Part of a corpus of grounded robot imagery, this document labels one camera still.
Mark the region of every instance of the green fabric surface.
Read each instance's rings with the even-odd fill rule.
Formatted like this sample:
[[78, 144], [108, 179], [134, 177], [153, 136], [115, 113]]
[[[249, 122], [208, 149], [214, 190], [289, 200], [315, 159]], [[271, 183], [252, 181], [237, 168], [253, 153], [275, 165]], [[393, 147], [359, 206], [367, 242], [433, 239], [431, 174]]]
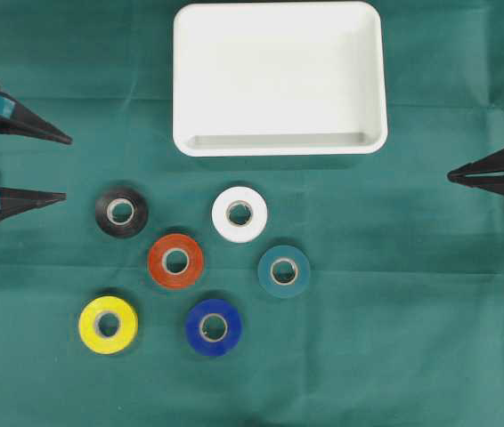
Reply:
[[[378, 153], [239, 158], [186, 157], [172, 142], [172, 27], [187, 3], [0, 0], [2, 89], [74, 138], [0, 135], [0, 185], [68, 193], [0, 223], [0, 425], [504, 426], [504, 197], [445, 177], [504, 147], [504, 0], [372, 2], [389, 120]], [[93, 217], [116, 183], [150, 206], [123, 241]], [[233, 184], [270, 211], [245, 245], [210, 219]], [[172, 230], [206, 256], [178, 293], [146, 270]], [[312, 265], [292, 300], [257, 282], [277, 244]], [[140, 317], [115, 356], [77, 334], [100, 294]], [[243, 320], [219, 359], [184, 337], [208, 297]]]

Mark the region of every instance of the tape roll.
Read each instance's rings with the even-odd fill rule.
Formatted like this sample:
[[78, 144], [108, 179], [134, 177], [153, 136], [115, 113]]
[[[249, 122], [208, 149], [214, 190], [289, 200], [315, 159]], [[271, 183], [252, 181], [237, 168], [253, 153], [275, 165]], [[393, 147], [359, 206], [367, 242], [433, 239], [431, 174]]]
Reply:
[[[291, 267], [292, 274], [286, 280], [278, 278], [277, 267], [280, 263]], [[278, 298], [292, 298], [301, 294], [309, 285], [311, 269], [307, 257], [293, 246], [275, 246], [268, 250], [258, 264], [260, 285], [271, 295]]]
[[[212, 338], [205, 330], [208, 318], [217, 317], [224, 323], [224, 333]], [[240, 314], [224, 300], [205, 300], [195, 305], [187, 316], [185, 325], [187, 341], [198, 353], [212, 358], [222, 356], [233, 349], [242, 335]]]
[[[118, 330], [112, 336], [100, 331], [100, 321], [106, 314], [112, 314], [118, 321]], [[124, 300], [115, 296], [102, 296], [85, 306], [78, 332], [85, 346], [95, 353], [112, 354], [122, 351], [137, 335], [137, 314]]]
[[[131, 214], [124, 220], [114, 217], [114, 209], [127, 205]], [[131, 238], [147, 224], [149, 208], [145, 199], [134, 189], [116, 187], [103, 193], [95, 202], [95, 220], [103, 232], [114, 238]]]
[[[249, 210], [249, 219], [237, 224], [230, 219], [231, 210], [243, 205]], [[266, 202], [256, 191], [248, 187], [232, 187], [223, 191], [213, 204], [213, 224], [216, 231], [234, 243], [246, 243], [257, 238], [268, 221]]]
[[[183, 270], [173, 272], [167, 268], [167, 257], [179, 251], [186, 257]], [[184, 234], [168, 234], [160, 238], [151, 250], [147, 260], [149, 273], [153, 280], [167, 289], [183, 289], [193, 285], [205, 267], [205, 257], [200, 246]]]

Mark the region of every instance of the red tape roll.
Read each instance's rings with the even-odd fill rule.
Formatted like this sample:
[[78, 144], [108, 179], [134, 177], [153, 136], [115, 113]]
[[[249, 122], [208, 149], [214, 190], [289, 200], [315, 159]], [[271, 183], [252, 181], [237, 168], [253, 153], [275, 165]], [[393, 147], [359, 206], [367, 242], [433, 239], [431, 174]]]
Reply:
[[[187, 257], [187, 266], [179, 273], [167, 270], [167, 256], [175, 250]], [[167, 234], [160, 238], [149, 251], [147, 260], [153, 280], [167, 289], [184, 289], [199, 279], [205, 267], [205, 257], [200, 246], [184, 234]]]

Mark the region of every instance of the rectangular tray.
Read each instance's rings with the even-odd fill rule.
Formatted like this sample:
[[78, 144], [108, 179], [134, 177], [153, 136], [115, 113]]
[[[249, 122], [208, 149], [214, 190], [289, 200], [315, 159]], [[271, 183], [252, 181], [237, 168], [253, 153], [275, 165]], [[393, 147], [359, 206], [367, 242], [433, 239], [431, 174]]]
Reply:
[[173, 138], [189, 156], [370, 153], [386, 140], [380, 18], [362, 2], [190, 4]]

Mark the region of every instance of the tape roll core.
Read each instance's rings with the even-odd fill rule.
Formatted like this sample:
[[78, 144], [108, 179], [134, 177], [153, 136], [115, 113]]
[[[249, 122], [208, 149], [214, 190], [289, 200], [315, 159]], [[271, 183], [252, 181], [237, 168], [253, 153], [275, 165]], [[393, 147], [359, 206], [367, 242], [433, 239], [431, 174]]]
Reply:
[[[187, 265], [179, 272], [167, 268], [167, 257], [175, 251], [187, 257]], [[155, 242], [149, 251], [147, 264], [151, 277], [159, 285], [167, 289], [184, 289], [199, 279], [205, 267], [205, 258], [197, 242], [189, 236], [175, 233]]]
[[[118, 319], [118, 330], [106, 336], [100, 330], [100, 321], [106, 314]], [[112, 354], [125, 349], [137, 335], [137, 313], [124, 300], [115, 296], [102, 296], [89, 302], [78, 321], [80, 339], [91, 351]]]

